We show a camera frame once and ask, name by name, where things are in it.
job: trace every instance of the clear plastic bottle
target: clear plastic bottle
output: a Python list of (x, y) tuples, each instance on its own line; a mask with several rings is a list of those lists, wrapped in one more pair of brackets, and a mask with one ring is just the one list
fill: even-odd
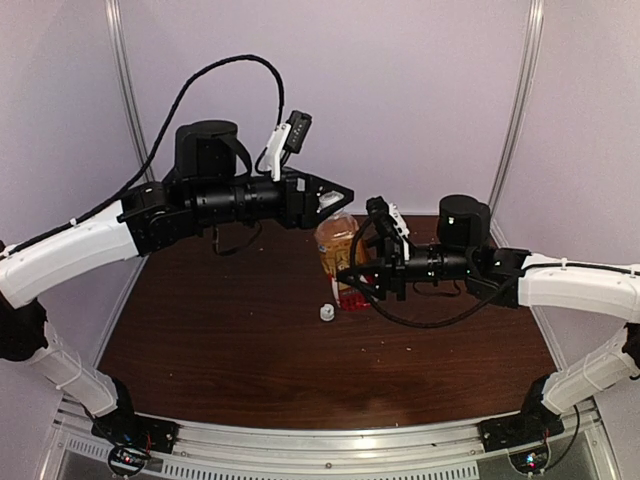
[[(341, 199), (340, 193), (325, 193), (320, 197), (320, 207), (326, 208)], [(359, 291), (336, 280), (337, 272), (349, 267), (349, 251), (357, 231), (358, 221), (340, 210), (318, 225), (314, 234), (320, 250), (322, 267), (329, 276), (336, 304), (349, 311), (369, 307), (369, 303)], [(367, 251), (364, 243), (360, 241), (356, 249), (356, 264), (365, 263), (367, 260)]]

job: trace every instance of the robotic arm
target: robotic arm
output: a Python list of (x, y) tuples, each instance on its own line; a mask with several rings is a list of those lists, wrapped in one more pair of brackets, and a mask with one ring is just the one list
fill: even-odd
[[(376, 235), (367, 240), (376, 258), (351, 267), (338, 279), (362, 291), (371, 305), (389, 320), (418, 328), (457, 323), (486, 304), (518, 308), (556, 306), (612, 315), (626, 325), (608, 342), (568, 369), (535, 381), (521, 411), (480, 425), (486, 451), (512, 448), (562, 433), (560, 414), (615, 383), (640, 375), (640, 265), (602, 265), (549, 258), (526, 250), (494, 248), (489, 244), (490, 211), (463, 195), (440, 202), (437, 235), (440, 243), (414, 245), (393, 204), (382, 197), (367, 202), (368, 218), (354, 245), (370, 225)], [(372, 279), (364, 283), (362, 278)], [(418, 324), (384, 310), (378, 300), (388, 293), (406, 299), (406, 285), (463, 280), (480, 303), (453, 319)], [(540, 469), (525, 462), (523, 473)]]
[[(162, 182), (129, 189), (119, 200), (73, 227), (26, 248), (0, 246), (0, 358), (30, 365), (84, 405), (94, 433), (116, 444), (171, 451), (175, 424), (136, 415), (126, 387), (83, 361), (47, 321), (37, 297), (70, 278), (108, 263), (145, 256), (205, 229), (274, 219), (309, 229), (353, 200), (353, 191), (282, 167), (298, 153), (311, 117), (293, 112), (265, 149), (270, 175), (251, 176), (237, 126), (203, 121), (176, 132), (174, 168)], [(246, 172), (236, 175), (236, 157)], [(325, 192), (340, 202), (320, 208)]]

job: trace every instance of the bottle cap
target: bottle cap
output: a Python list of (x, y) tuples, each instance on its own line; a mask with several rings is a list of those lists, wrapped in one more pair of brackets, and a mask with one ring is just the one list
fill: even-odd
[(330, 322), (335, 318), (335, 309), (330, 303), (325, 303), (320, 307), (320, 318), (323, 322)]
[(324, 210), (325, 208), (330, 207), (334, 203), (339, 202), (343, 198), (344, 198), (344, 195), (341, 194), (340, 192), (333, 192), (333, 191), (327, 192), (321, 195), (319, 198), (320, 208)]

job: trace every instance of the white backdrop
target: white backdrop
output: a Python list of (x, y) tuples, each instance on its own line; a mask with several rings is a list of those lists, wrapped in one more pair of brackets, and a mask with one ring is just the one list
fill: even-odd
[[(142, 126), (150, 144), (183, 82), (226, 56), (255, 53), (285, 80), (286, 110), (314, 124), (292, 166), (435, 213), (450, 193), (487, 200), (513, 102), (529, 2), (236, 0), (122, 3)], [(181, 124), (240, 126), (254, 157), (275, 123), (276, 88), (256, 64), (199, 80), (161, 148), (173, 163)]]
[[(0, 2), (0, 238), (19, 243), (77, 216), (136, 169), (102, 0)], [(120, 263), (40, 297), (85, 358), (133, 271)], [(60, 396), (0, 361), (1, 478), (31, 479)]]
[[(547, 2), (538, 69), (497, 221), (513, 246), (640, 262), (640, 4)], [(545, 309), (569, 363), (620, 320)], [(623, 470), (638, 477), (640, 384), (596, 396)]]

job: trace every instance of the dark brown tabletop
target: dark brown tabletop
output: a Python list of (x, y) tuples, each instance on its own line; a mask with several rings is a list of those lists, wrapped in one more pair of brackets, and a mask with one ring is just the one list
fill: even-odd
[[(407, 222), (414, 242), (432, 240), (433, 217)], [(220, 234), (224, 248), (251, 231), (229, 225)], [(101, 369), (127, 384), (140, 412), (322, 429), (517, 410), (531, 381), (554, 369), (527, 309), (489, 306), (452, 327), (415, 330), (373, 310), (337, 311), (324, 323), (319, 309), (331, 301), (312, 232), (265, 222), (253, 246), (226, 258), (210, 238), (184, 240), (148, 260)], [(475, 302), (411, 293), (385, 306), (433, 322)]]

